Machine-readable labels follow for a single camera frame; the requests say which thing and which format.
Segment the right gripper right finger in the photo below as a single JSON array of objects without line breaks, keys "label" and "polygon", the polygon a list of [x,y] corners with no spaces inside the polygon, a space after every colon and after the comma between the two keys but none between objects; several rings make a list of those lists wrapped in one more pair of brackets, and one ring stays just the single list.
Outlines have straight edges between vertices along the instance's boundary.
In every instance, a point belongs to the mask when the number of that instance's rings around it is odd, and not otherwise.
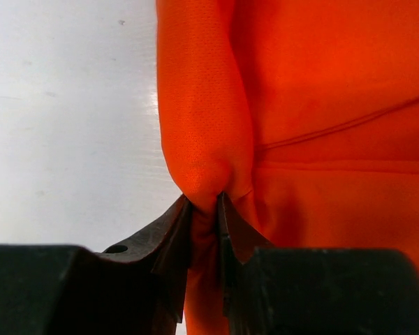
[{"label": "right gripper right finger", "polygon": [[387,248],[278,248],[217,199],[231,334],[419,334],[419,271]]}]

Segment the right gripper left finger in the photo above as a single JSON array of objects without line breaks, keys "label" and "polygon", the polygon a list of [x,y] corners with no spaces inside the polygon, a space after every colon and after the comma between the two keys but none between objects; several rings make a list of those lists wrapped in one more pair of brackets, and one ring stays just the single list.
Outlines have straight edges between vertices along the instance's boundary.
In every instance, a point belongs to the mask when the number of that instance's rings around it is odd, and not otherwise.
[{"label": "right gripper left finger", "polygon": [[174,334],[182,321],[191,203],[101,253],[0,244],[0,334]]}]

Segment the orange t shirt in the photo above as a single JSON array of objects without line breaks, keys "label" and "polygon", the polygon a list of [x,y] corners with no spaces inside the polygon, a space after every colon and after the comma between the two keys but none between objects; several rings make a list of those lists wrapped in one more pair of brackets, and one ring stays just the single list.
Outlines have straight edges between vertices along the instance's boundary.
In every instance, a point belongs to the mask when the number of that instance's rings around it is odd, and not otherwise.
[{"label": "orange t shirt", "polygon": [[419,268],[419,1],[158,1],[163,153],[195,205],[189,334],[227,334],[216,199],[277,246]]}]

